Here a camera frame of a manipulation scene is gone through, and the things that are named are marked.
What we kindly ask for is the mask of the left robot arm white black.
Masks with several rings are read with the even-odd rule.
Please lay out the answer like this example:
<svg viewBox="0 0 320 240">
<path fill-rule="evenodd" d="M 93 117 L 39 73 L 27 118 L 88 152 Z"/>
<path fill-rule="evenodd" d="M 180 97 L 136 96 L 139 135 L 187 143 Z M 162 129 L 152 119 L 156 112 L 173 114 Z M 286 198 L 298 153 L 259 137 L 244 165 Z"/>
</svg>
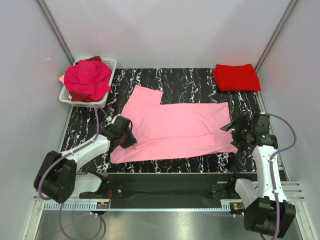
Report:
<svg viewBox="0 0 320 240">
<path fill-rule="evenodd" d="M 77 171 L 99 155 L 136 144 L 132 128 L 131 120 L 117 115 L 105 129 L 79 146 L 63 152 L 48 152 L 33 182 L 39 197 L 59 204 L 82 193 L 103 198 L 108 193 L 108 186 L 102 177 L 95 173 L 78 174 Z"/>
</svg>

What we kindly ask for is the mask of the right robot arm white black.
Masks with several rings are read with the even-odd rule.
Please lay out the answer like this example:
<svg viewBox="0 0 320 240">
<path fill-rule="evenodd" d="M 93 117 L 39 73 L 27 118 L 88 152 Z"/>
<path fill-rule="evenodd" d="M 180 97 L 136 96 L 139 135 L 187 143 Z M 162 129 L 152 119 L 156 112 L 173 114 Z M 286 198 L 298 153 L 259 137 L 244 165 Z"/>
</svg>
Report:
<svg viewBox="0 0 320 240">
<path fill-rule="evenodd" d="M 270 134 L 271 113 L 260 112 L 252 119 L 241 115 L 221 127 L 231 132 L 232 142 L 239 151 L 250 148 L 256 164 L 257 185 L 252 180 L 234 177 L 227 185 L 228 195 L 241 198 L 244 205 L 243 223 L 247 231 L 264 239 L 282 239 L 296 216 L 296 208 L 289 203 L 281 185 L 278 154 L 291 149 L 297 142 L 279 149 L 277 137 Z"/>
</svg>

